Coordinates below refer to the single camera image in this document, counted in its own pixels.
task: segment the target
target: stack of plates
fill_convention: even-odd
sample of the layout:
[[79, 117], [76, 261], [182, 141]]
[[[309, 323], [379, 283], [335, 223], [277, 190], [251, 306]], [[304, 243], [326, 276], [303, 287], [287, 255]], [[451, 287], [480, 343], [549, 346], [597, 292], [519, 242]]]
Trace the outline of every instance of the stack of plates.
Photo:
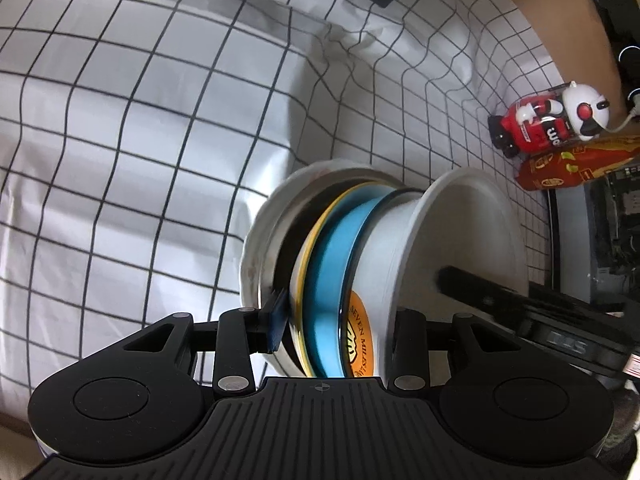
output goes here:
[[456, 265], [527, 293], [520, 226], [484, 173], [465, 168], [427, 192], [343, 160], [293, 174], [257, 215], [241, 262], [243, 306], [289, 288], [290, 332], [271, 363], [289, 376], [381, 376], [399, 305], [450, 320], [434, 272]]

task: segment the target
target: cable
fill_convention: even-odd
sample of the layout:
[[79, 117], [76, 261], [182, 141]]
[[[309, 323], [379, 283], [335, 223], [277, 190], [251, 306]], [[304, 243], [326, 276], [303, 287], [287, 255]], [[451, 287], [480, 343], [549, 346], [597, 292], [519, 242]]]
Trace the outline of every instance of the cable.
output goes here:
[[620, 124], [620, 126], [612, 130], [609, 130], [608, 128], [604, 128], [604, 129], [610, 134], [616, 134], [622, 131], [624, 128], [626, 128], [626, 126], [631, 122], [631, 119], [633, 119], [636, 116], [640, 116], [640, 93], [634, 95], [634, 107], [629, 112], [629, 115], [626, 116], [626, 119], [622, 122], [622, 124]]

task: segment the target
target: orange label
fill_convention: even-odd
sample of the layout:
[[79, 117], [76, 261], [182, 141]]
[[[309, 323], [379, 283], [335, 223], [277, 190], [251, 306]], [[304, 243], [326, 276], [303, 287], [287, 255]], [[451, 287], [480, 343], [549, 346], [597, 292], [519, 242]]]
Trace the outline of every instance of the orange label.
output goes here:
[[347, 316], [347, 350], [354, 377], [373, 376], [373, 338], [367, 311], [362, 300], [353, 291]]
[[548, 153], [547, 155], [543, 155], [540, 158], [537, 158], [536, 159], [536, 169], [537, 170], [541, 170], [548, 163], [550, 163], [553, 158], [554, 158], [554, 154], [553, 153]]
[[564, 184], [564, 180], [561, 178], [546, 178], [542, 181], [544, 187], [562, 186], [562, 184]]
[[593, 171], [591, 171], [589, 168], [587, 168], [586, 170], [582, 170], [580, 172], [580, 176], [582, 177], [583, 180], [593, 180], [594, 179]]

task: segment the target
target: wooden surface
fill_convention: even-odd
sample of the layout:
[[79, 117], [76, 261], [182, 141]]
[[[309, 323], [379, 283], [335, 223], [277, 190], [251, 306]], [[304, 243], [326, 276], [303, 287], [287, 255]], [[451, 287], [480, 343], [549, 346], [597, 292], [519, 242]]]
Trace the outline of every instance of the wooden surface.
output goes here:
[[42, 460], [35, 440], [0, 426], [0, 479], [20, 480]]
[[[565, 81], [597, 88], [612, 106], [610, 126], [626, 116], [620, 78], [592, 0], [513, 0], [546, 46]], [[623, 132], [640, 134], [640, 124]]]

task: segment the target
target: black tool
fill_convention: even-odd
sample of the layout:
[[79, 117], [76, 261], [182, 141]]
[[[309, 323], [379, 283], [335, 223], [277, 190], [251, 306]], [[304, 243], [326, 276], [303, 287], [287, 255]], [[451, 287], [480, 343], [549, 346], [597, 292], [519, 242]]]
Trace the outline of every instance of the black tool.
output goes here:
[[437, 285], [446, 296], [490, 314], [517, 336], [572, 365], [611, 379], [638, 378], [638, 342], [622, 319], [593, 312], [577, 301], [526, 298], [455, 267], [441, 269]]
[[[267, 378], [286, 291], [264, 309], [194, 324], [177, 313], [58, 372], [29, 419], [50, 456], [30, 479], [611, 480], [596, 455], [612, 404], [587, 374], [469, 314], [396, 318], [388, 387], [379, 378]], [[452, 379], [430, 387], [428, 351]], [[192, 379], [215, 350], [213, 387]]]

